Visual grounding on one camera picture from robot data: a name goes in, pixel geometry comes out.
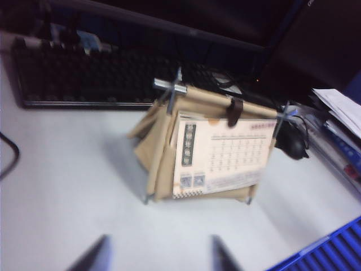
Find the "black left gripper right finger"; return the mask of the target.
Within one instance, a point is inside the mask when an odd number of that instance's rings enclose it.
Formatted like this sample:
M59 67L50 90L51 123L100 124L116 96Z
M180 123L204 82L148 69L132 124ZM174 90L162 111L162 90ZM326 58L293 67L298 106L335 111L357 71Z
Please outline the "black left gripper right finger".
M218 235L212 235L212 265L218 271L242 271L241 265L231 255L229 249Z

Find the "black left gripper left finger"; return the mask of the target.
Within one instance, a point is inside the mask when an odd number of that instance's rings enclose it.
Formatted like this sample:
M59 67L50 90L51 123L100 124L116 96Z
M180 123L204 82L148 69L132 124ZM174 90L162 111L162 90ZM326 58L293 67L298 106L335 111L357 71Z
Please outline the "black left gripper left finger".
M102 235L68 270L111 270L112 245L108 235Z

